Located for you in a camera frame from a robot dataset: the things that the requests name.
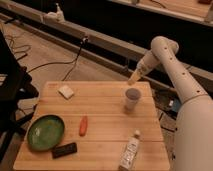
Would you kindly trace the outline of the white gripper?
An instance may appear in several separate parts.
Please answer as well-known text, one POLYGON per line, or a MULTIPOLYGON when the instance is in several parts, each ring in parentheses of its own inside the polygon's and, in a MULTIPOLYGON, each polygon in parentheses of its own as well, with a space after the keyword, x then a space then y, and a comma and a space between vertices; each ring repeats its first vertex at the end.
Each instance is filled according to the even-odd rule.
POLYGON ((151 51, 147 51, 137 64, 137 70, 135 70, 131 77, 128 79, 128 84, 133 85, 141 79, 141 75, 150 73, 157 65, 159 60, 154 56, 151 51))

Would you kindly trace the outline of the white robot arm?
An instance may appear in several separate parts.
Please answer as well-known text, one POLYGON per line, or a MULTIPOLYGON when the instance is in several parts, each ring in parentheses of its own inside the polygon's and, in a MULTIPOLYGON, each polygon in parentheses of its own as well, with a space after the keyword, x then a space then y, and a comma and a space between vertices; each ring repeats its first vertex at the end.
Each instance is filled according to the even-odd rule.
POLYGON ((174 135, 174 171, 213 171, 213 99, 176 58, 177 42, 163 36, 138 62, 128 80, 135 84, 162 64, 182 103, 174 135))

